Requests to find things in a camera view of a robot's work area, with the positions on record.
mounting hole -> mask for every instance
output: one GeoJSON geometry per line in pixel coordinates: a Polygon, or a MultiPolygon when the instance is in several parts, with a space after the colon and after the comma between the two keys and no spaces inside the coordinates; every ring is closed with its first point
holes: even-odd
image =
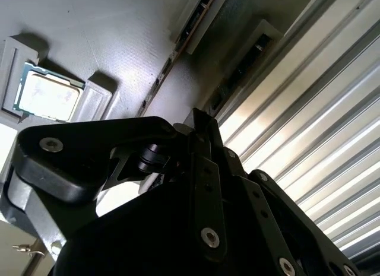
{"type": "Polygon", "coordinates": [[[336,276],[344,276],[343,271],[338,267],[338,265],[333,262],[329,262],[328,264],[336,276]]]}
{"type": "Polygon", "coordinates": [[[211,187],[209,184],[204,185],[204,189],[206,189],[207,192],[213,191],[213,187],[211,187]]]}
{"type": "Polygon", "coordinates": [[[206,237],[211,242],[215,242],[216,241],[216,237],[212,233],[207,233],[206,237]]]}
{"type": "Polygon", "coordinates": [[[267,212],[265,212],[264,210],[261,211],[261,215],[262,215],[264,218],[268,218],[268,214],[267,214],[267,212]]]}

black plastic part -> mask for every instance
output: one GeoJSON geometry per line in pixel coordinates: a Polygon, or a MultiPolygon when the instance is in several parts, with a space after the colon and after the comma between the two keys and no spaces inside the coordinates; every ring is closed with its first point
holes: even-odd
{"type": "Polygon", "coordinates": [[[107,181],[113,148],[128,144],[131,154],[175,136],[173,127],[157,117],[35,126],[18,135],[12,162],[23,180],[61,201],[88,202],[107,181]],[[50,153],[40,148],[45,137],[60,140],[63,150],[50,153]]]}
{"type": "Polygon", "coordinates": [[[31,236],[38,237],[36,230],[34,229],[26,214],[15,205],[13,205],[12,202],[8,199],[8,188],[10,185],[9,182],[12,176],[12,171],[13,169],[9,171],[8,178],[2,188],[0,198],[0,211],[9,223],[30,234],[31,236]]]}
{"type": "Polygon", "coordinates": [[[284,239],[292,248],[293,257],[302,264],[306,275],[335,275],[334,267],[344,271],[344,265],[360,275],[352,262],[269,175],[254,170],[248,178],[260,185],[284,239]],[[266,181],[262,180],[262,175],[266,176],[266,181]]]}
{"type": "Polygon", "coordinates": [[[246,178],[237,155],[223,147],[215,119],[194,110],[186,123],[195,129],[188,135],[159,118],[43,126],[20,134],[16,173],[50,194],[40,194],[48,210],[67,212],[59,221],[75,215],[91,221],[67,234],[53,275],[284,275],[282,257],[296,275],[336,276],[343,265],[359,275],[266,173],[256,170],[246,178]],[[43,151],[43,137],[58,138],[64,150],[43,151]],[[114,156],[117,149],[124,157],[114,156]],[[78,204],[57,207],[62,202],[56,198],[90,203],[113,176],[111,151],[112,158],[124,158],[127,178],[141,168],[166,167],[163,184],[98,219],[91,216],[94,207],[82,215],[78,204]],[[204,227],[217,232],[218,247],[203,241],[204,227]]]}

bolt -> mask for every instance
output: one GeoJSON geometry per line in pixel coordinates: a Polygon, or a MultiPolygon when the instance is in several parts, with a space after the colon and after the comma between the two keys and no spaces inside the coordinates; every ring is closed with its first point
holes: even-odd
{"type": "Polygon", "coordinates": [[[59,253],[61,252],[61,249],[62,249],[62,245],[61,245],[61,243],[58,240],[56,240],[55,242],[53,242],[50,247],[52,248],[52,252],[55,255],[59,255],[59,253]]]}
{"type": "Polygon", "coordinates": [[[43,138],[40,147],[50,153],[58,153],[64,149],[64,144],[57,138],[43,138]]]}
{"type": "Polygon", "coordinates": [[[354,273],[354,271],[352,271],[352,269],[350,267],[348,267],[347,265],[345,265],[343,267],[346,270],[346,272],[349,274],[349,276],[356,276],[356,274],[354,273]]]}
{"type": "Polygon", "coordinates": [[[236,154],[235,154],[232,150],[229,150],[229,151],[228,151],[228,154],[229,154],[232,158],[235,158],[235,157],[236,157],[236,154]]]}
{"type": "Polygon", "coordinates": [[[220,244],[218,234],[209,227],[202,229],[201,237],[204,243],[211,248],[217,248],[220,244]]]}
{"type": "Polygon", "coordinates": [[[286,259],[286,258],[280,258],[278,263],[281,266],[281,269],[284,271],[286,276],[295,276],[296,271],[293,265],[286,259]]]}
{"type": "Polygon", "coordinates": [[[261,180],[263,180],[265,182],[268,181],[268,177],[266,177],[266,175],[263,173],[260,173],[260,178],[261,178],[261,180]]]}

white surface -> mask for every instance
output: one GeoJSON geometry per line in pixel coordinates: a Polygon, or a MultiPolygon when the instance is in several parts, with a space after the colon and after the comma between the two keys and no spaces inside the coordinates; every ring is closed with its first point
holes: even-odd
{"type": "Polygon", "coordinates": [[[17,131],[15,129],[0,123],[0,172],[10,153],[9,151],[11,150],[16,135],[17,131]]]}
{"type": "Polygon", "coordinates": [[[96,213],[100,217],[138,196],[140,186],[134,182],[125,182],[112,187],[98,203],[96,213]]]}
{"type": "Polygon", "coordinates": [[[21,93],[20,109],[53,120],[69,121],[82,90],[69,81],[29,71],[21,93]]]}
{"type": "Polygon", "coordinates": [[[220,127],[348,257],[380,226],[379,6],[336,0],[220,127]]]}

